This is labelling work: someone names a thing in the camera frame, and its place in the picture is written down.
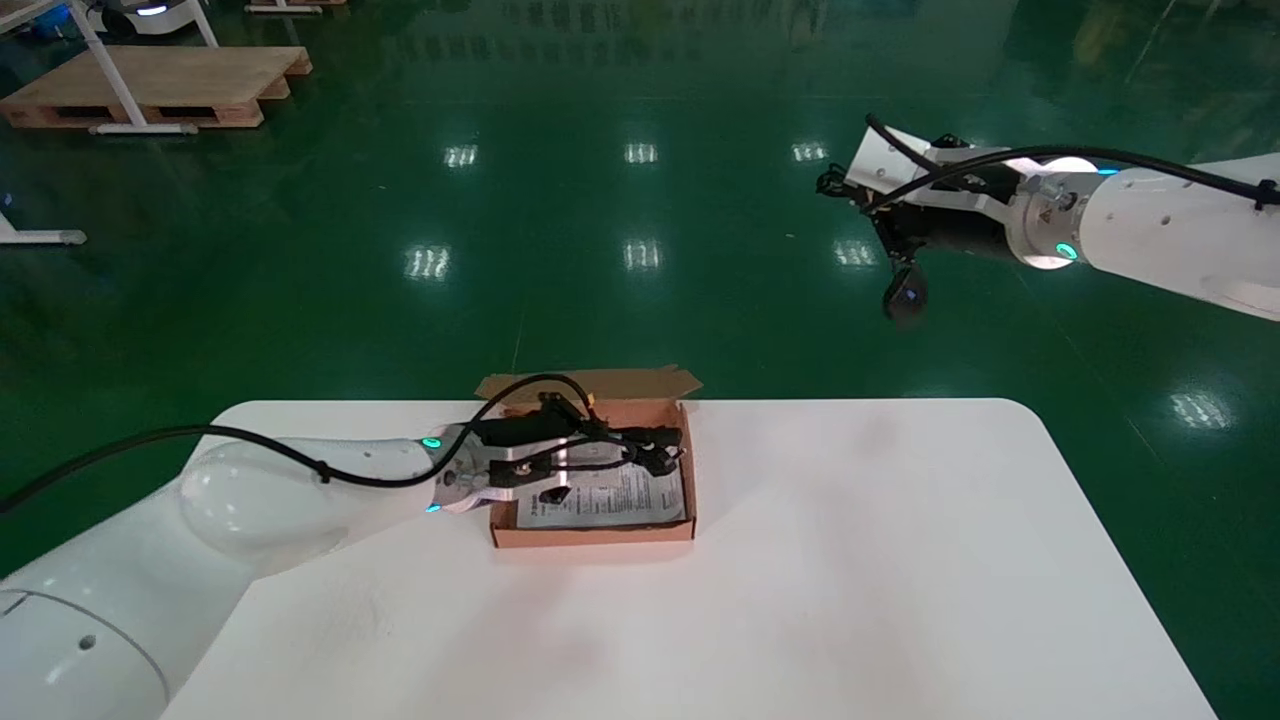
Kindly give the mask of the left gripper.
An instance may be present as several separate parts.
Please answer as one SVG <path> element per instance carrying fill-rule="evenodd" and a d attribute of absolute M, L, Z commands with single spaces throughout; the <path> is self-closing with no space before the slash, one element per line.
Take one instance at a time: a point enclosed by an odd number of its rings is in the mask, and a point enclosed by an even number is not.
<path fill-rule="evenodd" d="M 525 414 L 483 419 L 474 424 L 462 470 L 465 512 L 493 503 L 511 503 L 548 491 L 566 495 L 576 451 L 593 445 L 618 445 L 623 451 L 598 471 L 640 468 L 650 477 L 669 477 L 680 469 L 684 430 L 680 427 L 607 427 L 575 410 L 538 409 Z"/>

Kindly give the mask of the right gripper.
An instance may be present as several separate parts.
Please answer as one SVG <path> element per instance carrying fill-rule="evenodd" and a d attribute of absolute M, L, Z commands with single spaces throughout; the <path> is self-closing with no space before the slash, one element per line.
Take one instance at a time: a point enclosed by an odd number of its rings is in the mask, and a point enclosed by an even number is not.
<path fill-rule="evenodd" d="M 1011 263 L 1005 223 L 1021 174 L 1004 163 L 883 200 L 902 184 L 987 152 L 954 135 L 928 141 L 870 124 L 849 169 L 829 164 L 815 178 L 815 193 L 850 201 L 872 223 L 892 266 L 914 266 L 923 251 Z"/>

